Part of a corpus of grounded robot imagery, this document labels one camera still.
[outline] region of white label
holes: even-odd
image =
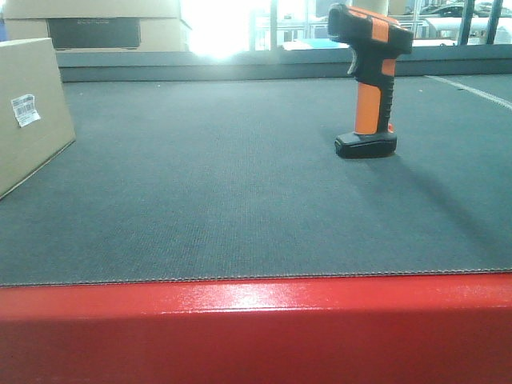
[[[36,120],[41,120],[41,116],[39,116],[35,109],[35,96],[32,94],[26,94],[11,100],[10,103],[13,106],[14,115],[21,128],[28,126]]]

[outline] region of red metal frame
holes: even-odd
[[[512,382],[512,274],[0,289],[0,383]]]

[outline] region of barcode scanner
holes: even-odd
[[[336,138],[336,153],[342,158],[389,156],[397,147],[389,124],[394,68],[400,54],[412,52],[413,34],[393,18],[343,4],[331,6],[328,33],[352,49],[348,73],[358,81],[355,129]]]

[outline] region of gray conveyor belt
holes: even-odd
[[[397,78],[397,153],[347,160],[353,79],[65,91],[78,139],[0,201],[0,285],[512,270],[512,111],[471,92]]]

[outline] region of cardboard box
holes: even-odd
[[[182,18],[179,0],[7,0],[4,18]]]
[[[49,38],[0,42],[0,90],[3,198],[71,144],[75,134]],[[33,104],[30,95],[35,97]],[[16,110],[20,121],[28,123],[23,128]]]
[[[12,39],[48,38],[47,20],[6,20],[7,32]],[[140,46],[136,52],[187,52],[190,28],[176,18],[140,19]],[[124,48],[73,48],[59,52],[126,52]]]

